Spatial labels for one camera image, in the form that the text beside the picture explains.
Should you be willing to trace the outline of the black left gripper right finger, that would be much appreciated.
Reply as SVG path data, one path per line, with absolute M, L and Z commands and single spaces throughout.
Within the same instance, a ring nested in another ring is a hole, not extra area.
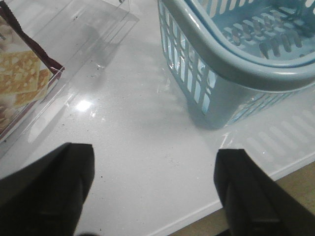
M 243 149 L 219 149 L 214 184 L 228 229 L 222 236 L 313 236 L 315 216 Z

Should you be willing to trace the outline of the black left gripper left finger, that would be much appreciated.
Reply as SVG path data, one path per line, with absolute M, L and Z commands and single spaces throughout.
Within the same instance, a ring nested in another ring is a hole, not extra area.
M 72 236 L 95 176 L 91 144 L 65 143 L 0 181 L 2 236 Z

